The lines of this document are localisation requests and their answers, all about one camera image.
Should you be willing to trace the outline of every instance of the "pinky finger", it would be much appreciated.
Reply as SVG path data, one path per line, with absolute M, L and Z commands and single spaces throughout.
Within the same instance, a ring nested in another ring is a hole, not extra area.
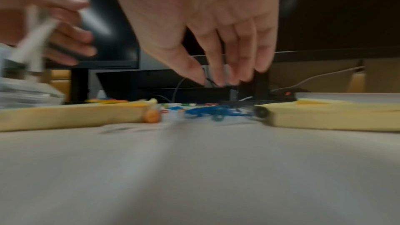
M 45 56 L 49 60 L 52 60 L 56 63 L 66 65 L 66 66 L 74 66 L 79 63 L 78 60 L 76 60 L 72 56 L 63 54 L 54 49 L 47 49 Z

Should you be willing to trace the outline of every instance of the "dark round object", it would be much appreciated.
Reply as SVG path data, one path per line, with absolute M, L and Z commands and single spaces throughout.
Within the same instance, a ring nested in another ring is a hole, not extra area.
M 261 106 L 255 106 L 253 112 L 254 115 L 260 119 L 264 119 L 270 114 L 267 108 Z

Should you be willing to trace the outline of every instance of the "white table surface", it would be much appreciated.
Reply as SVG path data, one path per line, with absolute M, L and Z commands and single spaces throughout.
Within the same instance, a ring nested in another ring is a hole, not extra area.
M 1 133 L 0 224 L 400 224 L 399 165 L 390 133 L 209 119 Z

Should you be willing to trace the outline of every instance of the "palm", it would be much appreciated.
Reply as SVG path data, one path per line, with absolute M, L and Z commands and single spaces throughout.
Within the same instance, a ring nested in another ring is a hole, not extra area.
M 204 82 L 200 65 L 181 45 L 188 26 L 206 52 L 215 82 L 224 83 L 225 43 L 229 82 L 249 81 L 267 69 L 275 51 L 279 0 L 120 0 L 142 48 L 178 74 Z

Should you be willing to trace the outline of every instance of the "human hand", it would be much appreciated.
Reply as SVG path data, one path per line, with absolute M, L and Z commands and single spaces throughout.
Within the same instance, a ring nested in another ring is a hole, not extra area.
M 88 7 L 89 0 L 0 0 L 0 43 L 17 45 L 24 38 L 24 8 L 32 4 L 48 8 L 54 18 L 62 21 L 49 42 L 84 56 L 96 54 L 96 49 L 90 45 L 92 33 L 77 27 L 81 23 L 78 11 Z M 47 49 L 46 56 L 64 65 L 76 65 L 78 62 L 53 49 Z
M 205 82 L 200 64 L 182 46 L 186 27 L 205 50 L 214 81 L 224 85 L 222 49 L 229 83 L 250 81 L 269 67 L 278 32 L 279 0 L 119 0 L 144 51 L 181 76 Z

